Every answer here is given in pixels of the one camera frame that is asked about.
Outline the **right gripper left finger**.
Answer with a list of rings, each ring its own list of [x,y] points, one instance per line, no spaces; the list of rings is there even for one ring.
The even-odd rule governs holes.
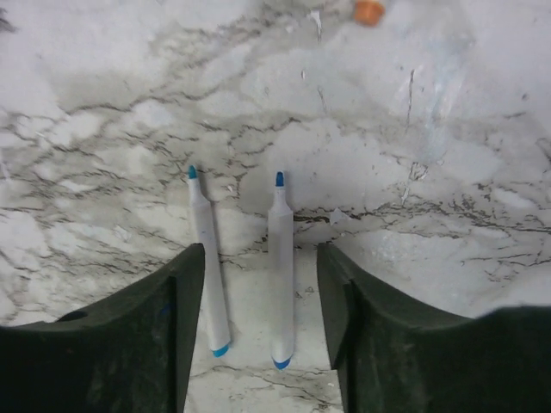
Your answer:
[[[203,290],[194,243],[54,322],[1,328],[3,412],[181,412]]]

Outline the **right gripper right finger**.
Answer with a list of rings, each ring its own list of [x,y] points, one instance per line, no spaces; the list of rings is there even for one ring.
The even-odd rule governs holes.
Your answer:
[[[550,310],[468,318],[401,292],[322,243],[326,346],[347,412],[547,412]]]

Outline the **light blue marker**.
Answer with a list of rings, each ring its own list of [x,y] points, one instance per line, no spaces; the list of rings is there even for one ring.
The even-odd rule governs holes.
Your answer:
[[[218,255],[214,215],[210,201],[202,193],[201,181],[194,165],[189,166],[188,175],[192,224],[197,242],[203,245],[205,252],[202,303],[207,323],[208,346],[214,357],[221,357],[230,348],[231,332]]]

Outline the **brown cap marker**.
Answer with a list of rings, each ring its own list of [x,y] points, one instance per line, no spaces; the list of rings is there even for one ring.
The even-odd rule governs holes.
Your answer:
[[[356,23],[374,27],[385,15],[386,7],[377,0],[357,0],[354,6],[353,19]]]

